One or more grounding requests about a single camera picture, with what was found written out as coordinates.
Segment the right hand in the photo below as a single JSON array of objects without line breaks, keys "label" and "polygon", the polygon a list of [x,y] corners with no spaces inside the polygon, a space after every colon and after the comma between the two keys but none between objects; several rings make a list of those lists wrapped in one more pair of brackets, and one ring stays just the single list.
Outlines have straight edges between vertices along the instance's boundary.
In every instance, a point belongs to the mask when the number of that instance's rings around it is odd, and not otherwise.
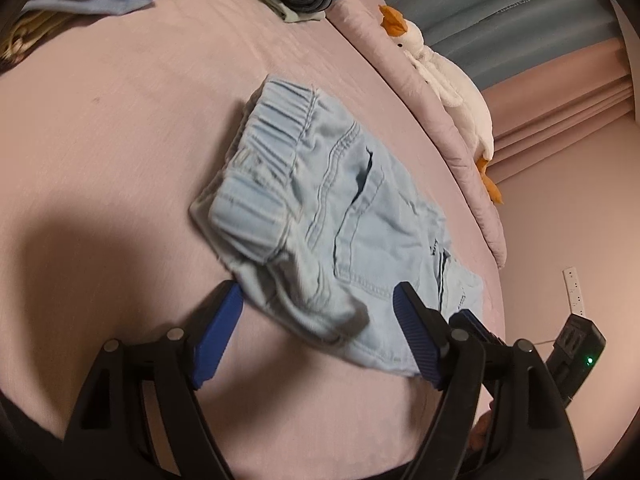
[{"label": "right hand", "polygon": [[489,430],[491,427],[492,416],[494,416],[495,400],[489,403],[489,410],[485,412],[471,429],[469,434],[468,448],[466,455],[471,456],[474,453],[482,452],[486,446]]}]

